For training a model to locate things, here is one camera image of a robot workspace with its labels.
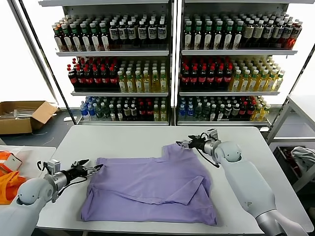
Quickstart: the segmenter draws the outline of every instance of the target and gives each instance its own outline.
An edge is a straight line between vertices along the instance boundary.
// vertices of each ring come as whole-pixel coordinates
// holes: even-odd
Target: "metal shelf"
[[[71,93],[72,96],[109,96],[109,97],[119,97],[119,96],[143,96],[143,97],[167,97],[167,92],[75,92]]]
[[[185,3],[308,3],[313,4],[314,0],[185,0]]]
[[[270,126],[268,121],[178,121],[185,126]]]
[[[168,50],[58,52],[59,57],[149,57],[167,56]]]
[[[294,55],[297,51],[293,50],[182,50],[185,56],[206,56],[206,55]]]
[[[81,125],[144,125],[144,126],[161,126],[168,125],[167,121],[84,121],[80,120]]]
[[[168,0],[43,0],[41,6],[84,6],[84,5],[113,5],[113,4],[152,4],[168,3]]]
[[[280,92],[180,92],[180,96],[254,96],[278,95]]]

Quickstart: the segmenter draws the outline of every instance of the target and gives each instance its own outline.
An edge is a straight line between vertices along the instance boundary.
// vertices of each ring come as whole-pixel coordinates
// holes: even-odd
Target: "metal pole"
[[[302,77],[302,74],[303,74],[303,72],[304,72],[306,66],[307,66],[308,63],[310,62],[310,60],[311,60],[311,58],[312,58],[314,52],[315,52],[315,44],[313,45],[313,48],[311,49],[311,51],[310,51],[308,57],[306,58],[306,61],[305,61],[304,65],[303,65],[303,67],[302,67],[302,69],[301,69],[299,75],[297,76],[297,78],[296,78],[296,80],[295,80],[295,82],[294,82],[294,84],[293,84],[293,86],[292,86],[292,88],[291,88],[289,94],[291,94],[291,93],[293,92],[293,90],[295,89],[297,83],[299,82],[300,78]],[[280,116],[280,114],[281,114],[282,110],[284,109],[284,106],[287,104],[287,102],[288,102],[288,99],[286,98],[285,101],[284,101],[284,103],[283,103],[282,106],[281,106],[280,111],[278,112],[278,114],[276,115],[274,121],[273,121],[272,124],[271,124],[271,127],[270,127],[271,130],[273,129],[273,126],[274,126],[274,124],[275,124],[277,118]]]
[[[33,58],[34,58],[34,60],[35,60],[35,62],[37,64],[37,66],[38,66],[38,69],[39,69],[40,73],[42,74],[42,76],[43,76],[43,78],[44,78],[44,80],[45,80],[45,82],[46,82],[50,92],[52,93],[54,99],[57,101],[56,94],[55,94],[55,92],[53,90],[52,84],[49,81],[49,77],[48,77],[48,74],[47,74],[47,72],[45,70],[45,66],[44,66],[44,64],[43,64],[43,62],[42,62],[42,60],[40,58],[40,55],[38,54],[38,52],[36,50],[36,47],[35,47],[35,45],[34,45],[34,43],[32,41],[32,37],[31,37],[31,35],[30,35],[30,33],[29,33],[29,31],[28,31],[28,29],[27,29],[27,27],[26,27],[26,25],[25,25],[25,23],[23,21],[23,17],[21,15],[21,12],[20,12],[20,10],[19,10],[15,0],[7,0],[7,2],[9,4],[10,8],[11,8],[11,11],[12,11],[14,17],[15,17],[16,22],[18,23],[18,26],[19,26],[19,28],[20,28],[20,30],[22,32],[22,35],[23,35],[27,45],[29,46],[30,52],[31,52],[31,54],[32,54],[32,56],[33,56]],[[61,90],[61,88],[60,88],[60,86],[59,86],[59,84],[57,82],[57,79],[56,79],[56,77],[55,77],[55,75],[54,75],[54,73],[53,73],[53,71],[52,71],[52,69],[50,67],[50,64],[49,64],[49,62],[48,62],[48,60],[46,58],[44,50],[43,50],[43,48],[42,48],[42,46],[41,46],[41,44],[39,42],[39,39],[37,37],[37,34],[36,34],[35,30],[34,30],[34,27],[33,27],[32,23],[31,23],[29,15],[28,15],[28,13],[27,13],[27,11],[25,9],[23,1],[19,0],[19,3],[20,3],[22,11],[24,13],[24,16],[25,16],[25,18],[26,18],[26,20],[27,20],[27,22],[29,24],[29,27],[30,27],[30,29],[31,29],[31,31],[33,33],[35,41],[36,41],[36,43],[37,43],[37,45],[38,45],[38,47],[40,49],[40,52],[41,52],[41,54],[42,54],[42,56],[44,58],[44,61],[45,61],[46,65],[47,65],[47,67],[48,67],[48,69],[49,69],[49,71],[50,71],[50,73],[51,73],[51,75],[53,77],[53,80],[54,80],[54,82],[55,82],[55,84],[57,86],[57,89],[58,89],[58,91],[59,91],[59,93],[60,93],[60,95],[61,95],[61,97],[63,99],[63,102],[64,102],[64,104],[65,104],[65,106],[66,106],[66,108],[67,108],[67,110],[68,110],[68,112],[69,112],[69,114],[71,116],[71,119],[72,119],[73,123],[76,124],[76,121],[74,119],[72,111],[70,110],[70,108],[69,108],[69,106],[67,104],[67,101],[66,101],[66,99],[65,99],[65,97],[63,95],[63,92],[62,92],[62,90]]]

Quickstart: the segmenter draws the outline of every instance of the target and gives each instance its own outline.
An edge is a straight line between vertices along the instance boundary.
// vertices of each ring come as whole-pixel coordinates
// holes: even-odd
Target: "shelf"
[[[72,96],[109,96],[109,97],[167,97],[167,92],[75,92]]]
[[[313,4],[314,0],[185,0],[185,3],[308,3]]]
[[[80,120],[78,124],[81,125],[145,125],[145,126],[165,126],[167,121],[84,121]]]
[[[315,95],[288,95],[290,107],[315,131]]]
[[[270,126],[268,121],[178,121],[185,126]]]
[[[280,92],[180,92],[180,96],[268,96],[278,95]]]
[[[59,57],[150,57],[167,56],[168,50],[58,52]]]
[[[206,55],[294,55],[297,51],[293,50],[182,50],[185,56],[206,56]]]
[[[41,6],[84,6],[84,5],[113,5],[113,4],[152,4],[168,3],[168,0],[43,0]]]

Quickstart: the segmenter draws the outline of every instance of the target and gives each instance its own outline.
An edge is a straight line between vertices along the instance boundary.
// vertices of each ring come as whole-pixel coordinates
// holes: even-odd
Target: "cable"
[[[87,178],[86,176],[79,176],[79,177],[84,178],[84,180],[81,180],[81,181],[78,181],[78,182],[74,182],[74,183],[68,184],[67,186],[65,186],[65,187],[58,193],[58,196],[60,196],[60,195],[64,192],[64,190],[65,190],[66,188],[70,187],[71,185],[74,185],[74,184],[76,184],[76,183],[82,183],[82,182],[88,180],[88,178]]]
[[[197,151],[199,152],[199,154],[206,160],[208,161],[211,165],[213,165],[214,167],[219,168],[220,166],[218,164],[213,163],[212,161],[210,161],[208,158],[206,158],[199,149],[197,149]]]

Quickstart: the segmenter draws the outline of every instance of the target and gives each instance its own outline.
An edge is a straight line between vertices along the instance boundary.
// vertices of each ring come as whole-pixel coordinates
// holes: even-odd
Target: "orange bag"
[[[9,205],[18,193],[26,178],[19,176],[19,171],[4,174],[0,171],[0,205]]]

